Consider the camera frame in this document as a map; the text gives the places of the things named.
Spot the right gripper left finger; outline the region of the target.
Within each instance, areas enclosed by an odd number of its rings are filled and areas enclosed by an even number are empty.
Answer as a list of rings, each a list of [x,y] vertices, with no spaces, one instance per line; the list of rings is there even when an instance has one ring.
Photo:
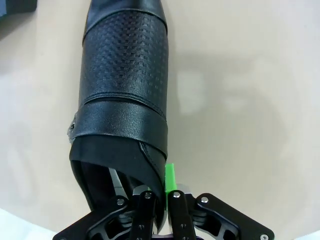
[[[150,167],[74,167],[90,213],[55,240],[150,240],[160,226],[160,178]]]

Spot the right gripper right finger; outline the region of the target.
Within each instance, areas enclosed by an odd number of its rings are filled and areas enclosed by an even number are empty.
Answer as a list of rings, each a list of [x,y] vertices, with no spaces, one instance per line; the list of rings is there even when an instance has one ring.
[[[210,193],[194,197],[179,188],[174,164],[165,165],[165,193],[174,240],[200,240],[196,229],[214,240],[273,240],[274,232]]]

